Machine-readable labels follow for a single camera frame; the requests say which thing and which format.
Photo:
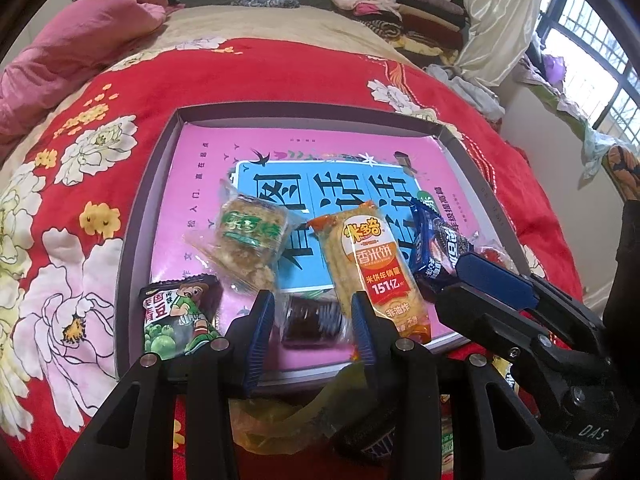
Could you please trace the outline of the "blue Oreo pack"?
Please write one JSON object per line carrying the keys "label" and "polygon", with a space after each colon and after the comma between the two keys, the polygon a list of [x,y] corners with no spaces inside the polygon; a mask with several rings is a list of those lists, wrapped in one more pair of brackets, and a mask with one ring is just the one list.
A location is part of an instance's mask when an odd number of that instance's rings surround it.
{"label": "blue Oreo pack", "polygon": [[474,252],[474,245],[420,200],[414,198],[410,210],[416,236],[409,268],[417,282],[438,292],[457,281],[457,262]]}

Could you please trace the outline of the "small dark chocolate pack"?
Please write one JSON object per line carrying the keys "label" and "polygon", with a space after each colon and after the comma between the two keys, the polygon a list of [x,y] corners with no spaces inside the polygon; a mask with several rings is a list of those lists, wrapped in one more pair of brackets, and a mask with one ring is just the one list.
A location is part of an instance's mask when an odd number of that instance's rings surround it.
{"label": "small dark chocolate pack", "polygon": [[280,323],[281,342],[288,348],[328,348],[342,342],[346,321],[335,300],[289,296]]}

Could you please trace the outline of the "orange rice cracker pack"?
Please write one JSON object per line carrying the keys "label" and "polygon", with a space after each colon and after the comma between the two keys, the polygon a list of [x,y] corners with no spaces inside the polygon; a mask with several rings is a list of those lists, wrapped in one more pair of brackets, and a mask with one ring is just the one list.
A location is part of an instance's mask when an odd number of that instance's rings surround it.
{"label": "orange rice cracker pack", "polygon": [[334,292],[346,318],[352,295],[365,292],[374,313],[394,323],[400,336],[421,344],[432,339],[419,287],[390,224],[375,203],[325,214],[309,221],[318,237]]}

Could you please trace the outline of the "green pea snack pack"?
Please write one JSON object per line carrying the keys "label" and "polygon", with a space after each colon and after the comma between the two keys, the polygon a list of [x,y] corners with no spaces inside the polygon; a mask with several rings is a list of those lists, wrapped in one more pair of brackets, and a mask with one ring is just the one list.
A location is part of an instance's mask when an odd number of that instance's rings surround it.
{"label": "green pea snack pack", "polygon": [[220,337],[215,314],[222,286],[213,274],[149,284],[140,290],[145,352],[162,360],[190,356]]}

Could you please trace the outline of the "green pale pastry pack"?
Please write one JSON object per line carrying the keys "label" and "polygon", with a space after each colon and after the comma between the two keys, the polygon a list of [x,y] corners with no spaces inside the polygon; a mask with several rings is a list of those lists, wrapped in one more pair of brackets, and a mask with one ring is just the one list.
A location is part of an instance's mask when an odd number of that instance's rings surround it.
{"label": "green pale pastry pack", "polygon": [[293,455],[329,439],[376,405],[361,362],[343,368],[312,399],[301,404],[253,398],[229,402],[235,444],[258,455]]}

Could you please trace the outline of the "clear crispy cake pack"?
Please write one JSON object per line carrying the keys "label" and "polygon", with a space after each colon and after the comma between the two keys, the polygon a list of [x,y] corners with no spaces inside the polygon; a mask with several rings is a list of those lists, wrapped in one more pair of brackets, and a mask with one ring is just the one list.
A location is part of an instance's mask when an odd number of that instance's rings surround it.
{"label": "clear crispy cake pack", "polygon": [[306,220],[285,206],[239,191],[227,179],[220,182],[219,200],[214,225],[185,232],[183,240],[235,287],[276,292],[286,243]]}

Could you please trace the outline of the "clear walnut date pack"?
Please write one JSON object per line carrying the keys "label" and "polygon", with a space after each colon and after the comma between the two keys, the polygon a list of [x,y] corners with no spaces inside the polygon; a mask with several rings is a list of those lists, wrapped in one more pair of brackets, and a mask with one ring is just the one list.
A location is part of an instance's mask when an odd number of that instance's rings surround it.
{"label": "clear walnut date pack", "polygon": [[506,250],[496,240],[485,240],[474,245],[477,254],[488,261],[501,266],[512,273],[518,274],[518,268]]}

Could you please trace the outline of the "dark shallow box tray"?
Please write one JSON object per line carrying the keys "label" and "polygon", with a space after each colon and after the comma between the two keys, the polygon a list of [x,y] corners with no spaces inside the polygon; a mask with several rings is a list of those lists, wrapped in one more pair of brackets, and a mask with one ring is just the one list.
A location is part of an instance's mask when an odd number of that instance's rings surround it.
{"label": "dark shallow box tray", "polygon": [[370,200],[402,252],[414,237],[410,200],[421,197],[463,235],[495,244],[518,272],[528,270],[494,186],[469,144],[445,126],[312,103],[183,107],[155,144],[126,229],[116,288],[119,372],[142,355],[140,289],[204,271],[184,237],[215,224],[226,183],[307,219]]}

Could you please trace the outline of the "window with bars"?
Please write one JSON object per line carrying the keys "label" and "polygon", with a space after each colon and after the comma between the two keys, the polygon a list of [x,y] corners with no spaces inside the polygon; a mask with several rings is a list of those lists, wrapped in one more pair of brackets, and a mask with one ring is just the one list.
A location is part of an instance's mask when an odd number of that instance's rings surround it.
{"label": "window with bars", "polygon": [[546,39],[553,29],[578,44],[614,75],[624,67],[634,68],[622,44],[586,0],[541,0],[536,33]]}

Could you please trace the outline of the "pink Chinese workbook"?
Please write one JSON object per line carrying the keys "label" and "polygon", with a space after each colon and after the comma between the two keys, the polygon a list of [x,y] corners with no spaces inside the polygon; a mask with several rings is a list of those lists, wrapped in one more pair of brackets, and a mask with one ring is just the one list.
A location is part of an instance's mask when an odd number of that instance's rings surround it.
{"label": "pink Chinese workbook", "polygon": [[372,200],[404,255],[413,239],[409,202],[419,196],[465,236],[496,240],[469,177],[439,133],[393,136],[302,128],[209,127],[186,122],[171,138],[151,258],[153,281],[204,270],[185,232],[214,225],[220,182],[311,219]]}

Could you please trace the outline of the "red floral blanket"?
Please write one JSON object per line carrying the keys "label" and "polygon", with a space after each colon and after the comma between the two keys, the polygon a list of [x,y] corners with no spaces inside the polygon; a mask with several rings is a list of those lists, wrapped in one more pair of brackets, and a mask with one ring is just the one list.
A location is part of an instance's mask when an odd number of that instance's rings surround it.
{"label": "red floral blanket", "polygon": [[582,283],[525,158],[474,108],[387,56],[215,37],[154,48],[95,76],[32,130],[1,177],[1,439],[51,479],[118,376],[177,338],[142,287],[205,270],[186,242],[216,226],[224,186],[299,217],[378,206],[401,255],[425,194],[489,238],[448,155],[469,163],[506,246],[574,296]]}

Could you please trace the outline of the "folded clothes stack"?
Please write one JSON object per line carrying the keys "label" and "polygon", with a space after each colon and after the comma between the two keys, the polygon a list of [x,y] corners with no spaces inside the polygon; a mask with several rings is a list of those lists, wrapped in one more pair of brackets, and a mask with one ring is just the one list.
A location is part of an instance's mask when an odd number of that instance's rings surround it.
{"label": "folded clothes stack", "polygon": [[331,0],[419,66],[453,66],[469,37],[463,0]]}

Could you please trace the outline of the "cream satin curtain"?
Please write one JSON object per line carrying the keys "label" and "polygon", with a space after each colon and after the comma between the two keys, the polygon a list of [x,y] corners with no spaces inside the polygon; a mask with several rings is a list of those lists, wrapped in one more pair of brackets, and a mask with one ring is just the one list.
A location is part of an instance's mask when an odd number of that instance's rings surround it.
{"label": "cream satin curtain", "polygon": [[532,41],[541,0],[463,1],[471,21],[457,68],[467,80],[498,87]]}

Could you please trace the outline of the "patterned small pillow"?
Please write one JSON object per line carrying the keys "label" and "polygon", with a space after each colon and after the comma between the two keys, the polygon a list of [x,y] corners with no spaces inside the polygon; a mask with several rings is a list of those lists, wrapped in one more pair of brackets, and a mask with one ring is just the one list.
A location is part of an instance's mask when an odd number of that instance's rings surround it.
{"label": "patterned small pillow", "polygon": [[231,5],[276,9],[297,9],[300,7],[299,0],[231,0]]}

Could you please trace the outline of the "pink quilt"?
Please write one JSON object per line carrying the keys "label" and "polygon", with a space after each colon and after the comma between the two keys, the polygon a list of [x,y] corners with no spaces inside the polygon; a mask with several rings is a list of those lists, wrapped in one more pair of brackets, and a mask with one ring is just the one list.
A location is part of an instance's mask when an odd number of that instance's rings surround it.
{"label": "pink quilt", "polygon": [[164,24],[168,0],[77,0],[1,72],[1,155],[137,40]]}

